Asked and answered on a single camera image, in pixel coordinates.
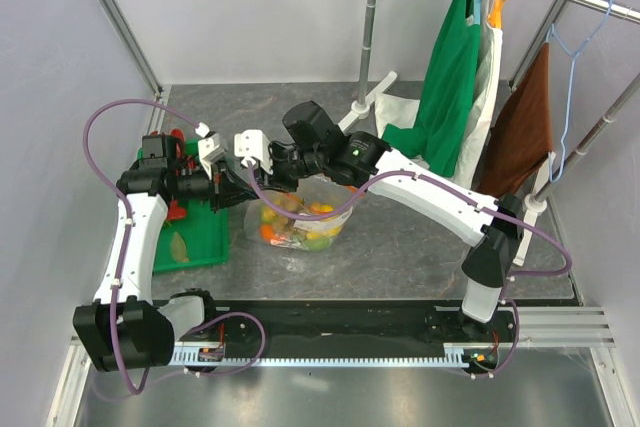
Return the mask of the orange fruit toy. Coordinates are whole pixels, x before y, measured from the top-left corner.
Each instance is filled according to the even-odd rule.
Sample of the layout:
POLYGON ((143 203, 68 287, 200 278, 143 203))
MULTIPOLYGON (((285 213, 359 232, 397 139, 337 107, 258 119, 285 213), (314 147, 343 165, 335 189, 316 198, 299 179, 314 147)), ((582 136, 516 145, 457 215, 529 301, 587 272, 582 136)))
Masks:
POLYGON ((277 240, 277 233, 271 224, 262 224, 260 226, 260 235, 268 243, 277 240))

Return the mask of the green cabbage toy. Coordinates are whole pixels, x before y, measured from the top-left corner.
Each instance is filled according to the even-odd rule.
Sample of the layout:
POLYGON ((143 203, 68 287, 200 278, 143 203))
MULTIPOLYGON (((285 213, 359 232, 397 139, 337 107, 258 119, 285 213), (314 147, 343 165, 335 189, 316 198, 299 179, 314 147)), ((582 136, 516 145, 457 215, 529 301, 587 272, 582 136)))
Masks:
POLYGON ((302 241, 303 248, 310 252, 325 250, 330 247, 331 244, 332 240, 329 237, 305 238, 302 241))

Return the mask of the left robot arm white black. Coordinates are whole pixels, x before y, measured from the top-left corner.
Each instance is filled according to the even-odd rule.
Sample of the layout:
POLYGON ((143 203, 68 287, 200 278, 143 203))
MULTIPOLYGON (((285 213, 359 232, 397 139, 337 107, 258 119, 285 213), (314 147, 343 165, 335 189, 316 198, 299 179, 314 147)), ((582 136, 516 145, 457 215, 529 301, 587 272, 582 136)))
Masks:
POLYGON ((215 181, 184 139, 154 132, 113 188, 118 222, 106 271, 93 300, 76 307, 73 327, 97 371, 149 371, 171 363, 175 345, 208 340, 246 312, 220 312, 210 293, 187 290, 155 304, 151 283, 157 245, 172 204, 214 197, 215 181))

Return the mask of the yellow lemon toy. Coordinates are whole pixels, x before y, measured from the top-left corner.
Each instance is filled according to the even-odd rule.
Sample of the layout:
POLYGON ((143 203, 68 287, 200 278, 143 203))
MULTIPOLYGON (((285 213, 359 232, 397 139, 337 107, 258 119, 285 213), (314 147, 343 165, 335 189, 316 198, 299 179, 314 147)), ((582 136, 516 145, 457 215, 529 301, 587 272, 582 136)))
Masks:
POLYGON ((323 214, 327 214, 330 213, 334 210, 334 207, 330 204, 322 204, 320 202, 313 202, 310 207, 309 207, 310 211, 314 214, 314 215, 323 215, 323 214))

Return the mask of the brown longan cluster toy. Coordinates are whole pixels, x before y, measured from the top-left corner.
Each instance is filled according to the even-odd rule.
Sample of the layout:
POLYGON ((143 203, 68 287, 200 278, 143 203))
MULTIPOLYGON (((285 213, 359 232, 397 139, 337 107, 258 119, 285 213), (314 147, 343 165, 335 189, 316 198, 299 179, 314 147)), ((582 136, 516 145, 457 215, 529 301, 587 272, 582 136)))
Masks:
POLYGON ((275 192, 271 196, 271 201, 279 208, 289 212, 298 214, 303 204, 301 200, 293 194, 275 192))

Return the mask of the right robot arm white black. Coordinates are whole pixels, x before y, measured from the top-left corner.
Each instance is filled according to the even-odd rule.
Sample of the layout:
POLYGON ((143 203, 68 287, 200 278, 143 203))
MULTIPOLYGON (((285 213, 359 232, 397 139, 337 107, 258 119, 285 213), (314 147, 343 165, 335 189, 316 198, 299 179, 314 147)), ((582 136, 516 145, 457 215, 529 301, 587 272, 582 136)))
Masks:
POLYGON ((358 194, 376 194, 403 204, 453 232, 470 249, 462 264, 466 291, 458 328, 483 339, 523 237, 522 201, 501 199, 458 186, 419 166, 367 132, 344 133, 316 102, 292 107, 283 117, 292 142, 270 141, 257 129, 235 137, 234 151, 250 171, 257 194, 294 189, 299 180, 323 174, 358 194))

